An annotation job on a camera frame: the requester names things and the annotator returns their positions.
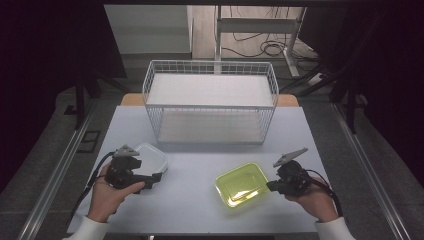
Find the wire basket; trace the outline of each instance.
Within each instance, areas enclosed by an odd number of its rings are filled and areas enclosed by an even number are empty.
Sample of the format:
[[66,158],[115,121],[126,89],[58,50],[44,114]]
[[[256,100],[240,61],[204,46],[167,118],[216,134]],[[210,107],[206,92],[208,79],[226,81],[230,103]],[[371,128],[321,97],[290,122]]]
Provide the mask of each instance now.
[[143,84],[159,143],[262,144],[278,94],[265,62],[152,61]]

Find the hand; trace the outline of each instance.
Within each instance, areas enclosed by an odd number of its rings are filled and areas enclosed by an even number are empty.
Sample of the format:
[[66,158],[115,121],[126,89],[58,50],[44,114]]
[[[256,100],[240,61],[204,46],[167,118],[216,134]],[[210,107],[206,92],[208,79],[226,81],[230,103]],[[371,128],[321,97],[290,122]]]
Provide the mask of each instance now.
[[[100,176],[106,175],[110,163],[103,166]],[[104,179],[99,177],[94,183],[93,195],[91,197],[90,209],[87,217],[93,221],[105,223],[110,215],[114,214],[125,197],[141,190],[144,182],[134,183],[124,189],[115,189]]]
[[[323,183],[321,178],[314,178]],[[299,203],[303,209],[320,222],[331,222],[339,218],[333,205],[333,199],[320,187],[311,184],[308,190],[301,196],[285,196],[287,200]]]

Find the white sleeve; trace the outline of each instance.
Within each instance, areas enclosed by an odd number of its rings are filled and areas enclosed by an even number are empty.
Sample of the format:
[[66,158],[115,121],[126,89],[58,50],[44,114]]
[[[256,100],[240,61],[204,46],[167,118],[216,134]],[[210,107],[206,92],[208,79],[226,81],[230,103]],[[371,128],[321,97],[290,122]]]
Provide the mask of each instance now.
[[108,229],[109,223],[98,223],[84,216],[77,231],[63,240],[102,240]]
[[316,222],[315,227],[318,231],[320,240],[354,240],[346,226],[345,219],[340,217],[334,221],[320,223]]

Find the white table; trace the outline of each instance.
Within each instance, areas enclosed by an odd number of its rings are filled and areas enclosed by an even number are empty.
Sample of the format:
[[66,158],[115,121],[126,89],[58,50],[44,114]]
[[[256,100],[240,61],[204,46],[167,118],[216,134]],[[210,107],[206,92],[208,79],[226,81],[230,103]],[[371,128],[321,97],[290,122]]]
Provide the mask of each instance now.
[[[315,232],[315,218],[277,192],[235,209],[221,200],[215,179],[247,162],[257,163],[269,181],[278,179],[272,164],[281,154],[309,151],[296,160],[327,175],[300,107],[277,107],[263,145],[158,145],[142,106],[118,106],[96,164],[124,144],[149,143],[168,156],[168,171],[152,190],[133,194],[109,218],[110,232],[140,235],[280,234]],[[68,232],[88,212],[91,194],[78,208]]]

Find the person's right hand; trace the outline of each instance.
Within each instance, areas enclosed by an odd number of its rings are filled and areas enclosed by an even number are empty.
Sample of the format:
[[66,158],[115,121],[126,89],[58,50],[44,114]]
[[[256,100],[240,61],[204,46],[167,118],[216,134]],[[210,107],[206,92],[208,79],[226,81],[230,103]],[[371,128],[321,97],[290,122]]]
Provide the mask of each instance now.
[[[325,184],[321,178],[314,179]],[[311,184],[309,189],[301,196],[285,195],[285,197],[289,201],[299,203],[307,213],[318,218],[322,223],[331,222],[339,218],[333,204],[333,199],[315,184]]]

